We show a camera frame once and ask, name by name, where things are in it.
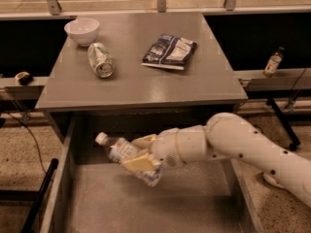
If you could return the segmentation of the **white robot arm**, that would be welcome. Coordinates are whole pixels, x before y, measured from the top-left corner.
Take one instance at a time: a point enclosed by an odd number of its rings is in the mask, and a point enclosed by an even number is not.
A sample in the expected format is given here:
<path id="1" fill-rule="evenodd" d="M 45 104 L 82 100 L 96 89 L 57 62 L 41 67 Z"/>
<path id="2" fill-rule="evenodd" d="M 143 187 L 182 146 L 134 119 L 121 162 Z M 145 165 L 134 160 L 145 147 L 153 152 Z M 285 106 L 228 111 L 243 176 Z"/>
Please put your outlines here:
<path id="1" fill-rule="evenodd" d="M 133 144 L 142 150 L 121 162 L 130 171 L 153 171 L 157 164 L 170 169 L 193 162 L 235 158 L 260 169 L 311 206 L 311 161 L 274 144 L 238 115 L 219 113 L 204 126 L 165 130 Z"/>

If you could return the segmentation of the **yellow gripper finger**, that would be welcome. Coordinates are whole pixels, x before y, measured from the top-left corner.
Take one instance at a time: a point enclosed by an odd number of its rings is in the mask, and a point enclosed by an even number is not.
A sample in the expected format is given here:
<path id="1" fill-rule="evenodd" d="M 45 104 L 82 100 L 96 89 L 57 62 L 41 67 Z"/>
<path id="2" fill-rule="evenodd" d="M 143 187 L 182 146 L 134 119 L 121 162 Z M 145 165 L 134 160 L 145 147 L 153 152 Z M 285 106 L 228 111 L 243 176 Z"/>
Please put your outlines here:
<path id="1" fill-rule="evenodd" d="M 132 144 L 135 147 L 139 148 L 140 150 L 144 150 L 144 149 L 147 149 L 153 143 L 155 138 L 156 138 L 156 134 L 147 135 L 144 137 L 134 139 L 132 141 Z"/>
<path id="2" fill-rule="evenodd" d="M 161 163 L 150 153 L 127 159 L 121 165 L 129 171 L 154 171 Z"/>

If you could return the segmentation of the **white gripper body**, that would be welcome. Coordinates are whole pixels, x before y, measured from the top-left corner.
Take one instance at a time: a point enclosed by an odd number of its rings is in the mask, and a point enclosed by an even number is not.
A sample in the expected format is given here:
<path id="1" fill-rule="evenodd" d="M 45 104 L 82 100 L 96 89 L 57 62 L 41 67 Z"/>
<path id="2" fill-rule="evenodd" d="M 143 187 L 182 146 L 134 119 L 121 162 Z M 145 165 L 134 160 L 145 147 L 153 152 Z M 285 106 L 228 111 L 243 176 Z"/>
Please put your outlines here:
<path id="1" fill-rule="evenodd" d="M 151 145 L 151 152 L 165 169 L 177 168 L 180 158 L 176 151 L 176 135 L 178 128 L 164 130 L 155 136 Z"/>

